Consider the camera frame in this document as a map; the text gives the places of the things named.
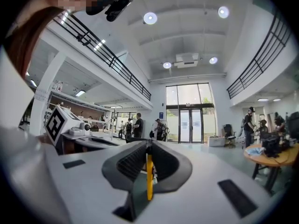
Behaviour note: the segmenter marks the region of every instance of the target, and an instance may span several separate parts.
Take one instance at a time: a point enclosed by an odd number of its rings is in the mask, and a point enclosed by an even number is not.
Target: cable
[[[288,156],[287,156],[286,160],[283,161],[283,162],[278,162],[278,161],[276,160],[276,158],[273,158],[273,157],[267,157],[267,156],[266,156],[266,158],[269,159],[269,160],[274,160],[274,161],[275,161],[276,163],[278,163],[278,164],[283,164],[283,163],[285,163],[286,161],[288,161],[288,159],[289,159],[289,157],[290,157],[290,149],[288,149],[287,151],[288,151]]]

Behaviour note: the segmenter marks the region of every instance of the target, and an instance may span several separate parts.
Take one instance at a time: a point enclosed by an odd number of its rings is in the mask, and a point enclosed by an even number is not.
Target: blue cloth
[[[248,153],[248,155],[252,155],[252,156],[256,156],[256,155],[261,155],[262,154],[262,151],[261,151],[260,147],[246,149],[246,152]]]

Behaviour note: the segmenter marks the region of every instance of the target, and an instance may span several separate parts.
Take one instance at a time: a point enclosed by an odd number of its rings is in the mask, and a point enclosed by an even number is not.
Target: person
[[[119,139],[122,139],[122,131],[123,131],[124,126],[125,125],[123,124],[123,121],[121,121],[121,125],[119,126],[120,131],[118,132],[118,138]]]
[[[245,133],[245,145],[246,147],[251,145],[251,134],[254,132],[255,126],[252,122],[252,114],[254,113],[253,107],[248,109],[248,113],[244,117],[244,133]]]
[[[149,136],[151,138],[153,138],[154,140],[157,140],[158,135],[161,136],[162,133],[162,123],[160,119],[156,119],[155,123],[152,126],[152,130],[149,134]]]
[[[92,123],[91,121],[88,121],[88,123],[89,123],[89,126],[90,126],[90,127],[93,126],[93,123]]]
[[[126,143],[129,143],[129,140],[132,137],[132,124],[130,118],[128,118],[128,121],[125,123],[124,130]]]
[[[277,112],[274,115],[274,123],[276,124],[277,131],[285,133],[285,120]]]
[[[143,131],[143,120],[141,119],[141,114],[140,113],[137,113],[136,117],[137,117],[137,121],[136,121],[135,125],[133,125],[134,137],[135,138],[141,138],[142,131]]]

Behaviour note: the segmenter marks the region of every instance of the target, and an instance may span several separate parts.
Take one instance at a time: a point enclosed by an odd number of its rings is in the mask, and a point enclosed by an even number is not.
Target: backpack
[[[128,123],[126,128],[127,128],[127,133],[132,132],[132,124],[131,123],[130,124]]]

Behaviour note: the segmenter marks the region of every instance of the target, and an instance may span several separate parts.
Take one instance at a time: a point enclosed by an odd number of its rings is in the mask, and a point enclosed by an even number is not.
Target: black slot
[[[243,218],[257,209],[257,206],[239,189],[232,180],[218,182],[219,187],[233,205],[240,218]]]
[[[69,168],[73,168],[79,165],[85,164],[85,162],[83,160],[76,160],[76,161],[72,161],[72,162],[66,162],[64,163],[64,167],[65,169],[69,169]]]

